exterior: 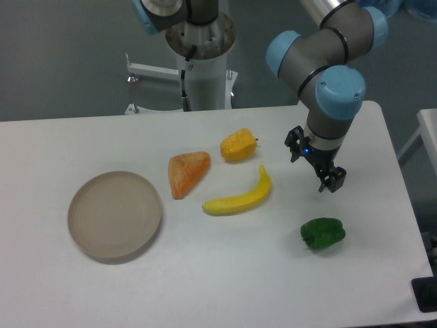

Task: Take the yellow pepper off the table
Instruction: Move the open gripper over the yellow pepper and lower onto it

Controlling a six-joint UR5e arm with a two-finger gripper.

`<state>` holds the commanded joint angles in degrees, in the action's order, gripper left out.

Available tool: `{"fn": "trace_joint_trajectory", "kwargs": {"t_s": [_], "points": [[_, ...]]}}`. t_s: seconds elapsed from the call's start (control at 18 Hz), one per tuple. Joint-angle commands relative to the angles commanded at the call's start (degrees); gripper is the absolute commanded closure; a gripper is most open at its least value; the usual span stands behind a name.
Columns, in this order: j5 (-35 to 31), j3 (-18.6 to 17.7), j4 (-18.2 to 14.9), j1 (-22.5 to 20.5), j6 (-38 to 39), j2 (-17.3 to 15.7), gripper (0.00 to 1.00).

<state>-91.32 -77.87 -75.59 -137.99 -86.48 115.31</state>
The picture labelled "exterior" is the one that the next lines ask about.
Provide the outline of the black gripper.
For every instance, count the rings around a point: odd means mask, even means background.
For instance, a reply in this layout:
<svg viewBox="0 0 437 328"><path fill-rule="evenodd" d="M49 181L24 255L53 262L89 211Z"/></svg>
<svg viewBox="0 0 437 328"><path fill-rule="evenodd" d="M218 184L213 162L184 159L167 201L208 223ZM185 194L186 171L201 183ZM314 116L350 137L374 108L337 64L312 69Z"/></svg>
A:
<svg viewBox="0 0 437 328"><path fill-rule="evenodd" d="M334 193L343 186L346 179L346 170L334 166L334 159L337 156L339 147L332 150L319 150L313 147L301 126L296 126L289 131L284 144L290 150L290 161L292 163L300 157L304 157L313 166L316 175L320 179L318 189L320 193L325 189Z"/></svg>

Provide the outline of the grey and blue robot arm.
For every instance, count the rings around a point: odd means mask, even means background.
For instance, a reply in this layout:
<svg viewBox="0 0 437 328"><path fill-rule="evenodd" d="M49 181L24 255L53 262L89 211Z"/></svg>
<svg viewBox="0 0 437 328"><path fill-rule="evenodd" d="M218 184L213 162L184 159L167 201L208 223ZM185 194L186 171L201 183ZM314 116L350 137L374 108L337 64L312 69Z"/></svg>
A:
<svg viewBox="0 0 437 328"><path fill-rule="evenodd" d="M134 1L142 27L164 33L178 61L185 111L224 109L227 55L236 40L233 21L217 1ZM334 164L366 92L362 75L348 63L380 46L388 36L385 15L354 1L304 1L319 29L309 37L284 31L266 50L272 73L295 93L309 114L285 139L292 160L314 168L321 189L342 187L346 171Z"/></svg>

